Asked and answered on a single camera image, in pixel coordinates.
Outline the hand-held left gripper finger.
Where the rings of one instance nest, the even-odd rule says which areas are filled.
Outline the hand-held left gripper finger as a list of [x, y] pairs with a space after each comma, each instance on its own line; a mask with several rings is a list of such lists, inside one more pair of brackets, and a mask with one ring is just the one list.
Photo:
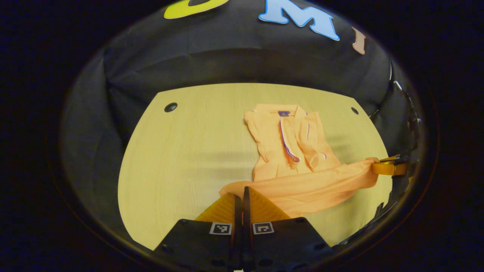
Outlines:
[[242, 201], [228, 193], [197, 220], [180, 219], [154, 255], [185, 272], [235, 272], [242, 268]]
[[291, 218], [252, 187], [244, 188], [244, 272], [302, 272], [334, 250], [304, 217]]

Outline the orange T-shirt with striped collar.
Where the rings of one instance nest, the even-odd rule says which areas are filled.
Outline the orange T-shirt with striped collar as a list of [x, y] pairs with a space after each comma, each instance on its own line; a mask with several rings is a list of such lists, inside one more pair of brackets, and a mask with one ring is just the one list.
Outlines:
[[317, 111], [299, 105], [257, 104], [244, 114], [259, 159], [251, 181], [235, 181], [219, 191], [242, 197], [246, 187], [295, 218], [319, 212], [376, 185], [379, 175], [368, 157], [346, 164], [329, 145]]

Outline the black backdrop cloth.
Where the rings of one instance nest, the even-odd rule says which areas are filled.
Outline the black backdrop cloth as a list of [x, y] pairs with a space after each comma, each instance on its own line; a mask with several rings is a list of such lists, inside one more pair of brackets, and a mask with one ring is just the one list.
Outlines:
[[352, 48], [353, 22], [322, 5], [292, 0], [287, 23], [263, 21], [271, 0], [228, 0], [165, 19], [165, 8], [138, 21], [85, 65], [66, 98], [60, 156], [66, 179], [91, 216], [131, 241], [116, 196], [121, 162], [148, 104], [175, 88], [271, 83], [354, 98], [390, 155], [416, 145], [407, 125], [413, 91], [400, 64], [369, 34], [366, 55]]

